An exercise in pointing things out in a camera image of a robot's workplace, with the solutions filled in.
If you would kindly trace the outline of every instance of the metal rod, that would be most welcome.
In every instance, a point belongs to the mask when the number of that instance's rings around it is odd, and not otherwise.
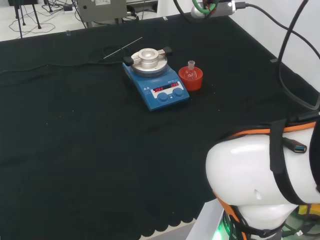
[[[122,49],[128,47],[128,46],[131,45],[131,44],[134,44],[136,41],[139,41],[139,40],[142,39],[142,38],[143,38],[143,36],[140,37],[140,38],[138,38],[137,40],[134,40],[133,42],[130,42],[128,45],[125,45],[124,47],[118,49],[117,51],[115,51],[115,52],[113,52],[113,53],[111,53],[111,54],[109,54],[108,56],[105,56],[103,59],[106,59],[106,58],[110,57],[111,55],[116,54],[117,52],[121,51]]]
[[[38,29],[41,29],[40,22],[39,22],[39,19],[38,19],[38,15],[37,15],[37,11],[35,9],[35,5],[32,4],[32,7],[33,7],[33,11],[34,11],[36,22],[38,23]]]
[[[18,6],[17,6],[16,1],[13,1],[13,2],[14,2],[15,16],[18,18],[20,37],[21,37],[21,39],[22,39],[22,31],[21,31],[21,25],[20,25],[20,17],[19,17],[19,12],[18,12]]]

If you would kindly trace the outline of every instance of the black fabric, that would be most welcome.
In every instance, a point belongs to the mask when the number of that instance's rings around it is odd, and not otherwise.
[[[1,240],[137,240],[190,222],[214,198],[205,163],[221,136],[306,112],[279,88],[275,56],[228,17],[70,33],[0,42],[0,72],[98,61],[103,48],[143,37],[131,53],[169,46],[169,65],[194,60],[203,86],[149,112],[120,64],[0,74]],[[317,97],[283,73],[297,95]]]
[[[317,185],[317,191],[320,194],[320,120],[316,121],[313,129],[310,148],[309,161],[313,179]]]
[[[234,216],[229,215],[229,218],[231,220],[231,223],[234,224],[235,229],[236,229],[236,235],[238,239],[243,239],[242,233],[249,234],[249,235],[256,235],[261,238],[268,238],[274,234],[276,234],[278,231],[281,231],[283,226],[285,225],[285,222],[281,224],[279,227],[275,229],[256,229],[250,226],[245,226],[242,223],[238,222],[235,220]]]
[[[288,202],[296,205],[306,205],[295,192],[286,167],[283,144],[286,122],[286,119],[282,119],[271,123],[269,137],[270,170],[273,172],[276,185]]]

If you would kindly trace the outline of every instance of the black strap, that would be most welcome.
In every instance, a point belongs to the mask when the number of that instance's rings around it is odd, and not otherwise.
[[[309,147],[309,161],[313,179],[320,193],[320,120],[316,121]]]
[[[274,121],[270,128],[270,170],[273,172],[275,182],[283,197],[295,205],[306,205],[296,194],[286,167],[283,132],[286,126],[286,119]]]
[[[260,229],[256,229],[256,228],[253,228],[253,227],[250,227],[250,226],[243,225],[242,223],[236,221],[234,216],[232,216],[232,215],[229,215],[229,217],[230,217],[230,220],[231,220],[231,224],[234,224],[234,226],[235,226],[237,237],[239,235],[242,236],[242,234],[238,234],[238,233],[245,233],[245,234],[249,234],[249,235],[256,235],[256,236],[259,236],[260,238],[268,238],[268,237],[271,237],[272,235],[276,234],[285,225],[285,222],[284,222],[279,227],[277,227],[275,229],[272,229],[272,230],[269,230],[269,229],[260,230]]]

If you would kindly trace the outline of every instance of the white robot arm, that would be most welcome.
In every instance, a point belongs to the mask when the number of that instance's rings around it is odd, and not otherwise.
[[[305,153],[283,146],[285,167],[294,193],[303,203],[320,203],[320,194],[311,164],[310,150],[314,128],[287,132],[283,137],[306,146]],[[298,206],[283,195],[271,170],[270,137],[265,134],[245,135],[215,145],[207,155],[206,173],[222,205],[236,206],[248,226],[258,230],[282,227]],[[281,239],[251,235],[251,239]]]

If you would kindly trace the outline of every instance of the usb connector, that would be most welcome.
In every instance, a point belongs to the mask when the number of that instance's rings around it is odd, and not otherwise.
[[[307,151],[307,146],[293,139],[286,137],[282,138],[283,145],[297,154],[304,154]]]

